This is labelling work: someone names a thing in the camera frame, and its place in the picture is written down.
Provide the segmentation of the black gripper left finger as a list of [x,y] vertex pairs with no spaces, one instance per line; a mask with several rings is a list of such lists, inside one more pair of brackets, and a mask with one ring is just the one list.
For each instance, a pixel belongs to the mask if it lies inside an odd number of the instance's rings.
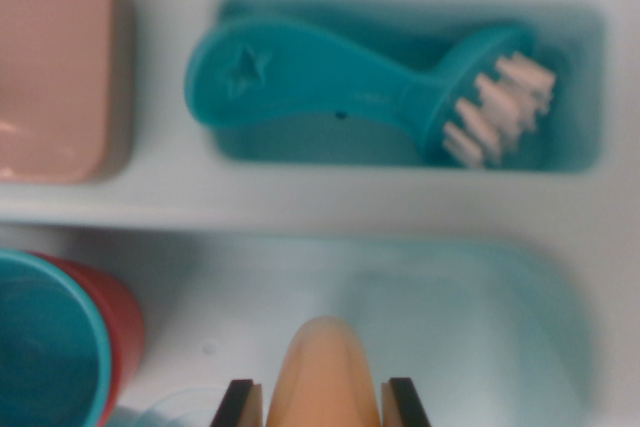
[[263,425],[262,385],[252,379],[232,380],[214,416],[214,427]]

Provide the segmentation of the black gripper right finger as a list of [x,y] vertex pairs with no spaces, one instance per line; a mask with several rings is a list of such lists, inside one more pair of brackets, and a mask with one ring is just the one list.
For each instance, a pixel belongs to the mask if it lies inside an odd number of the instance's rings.
[[430,427],[414,382],[409,377],[390,378],[381,385],[384,427]]

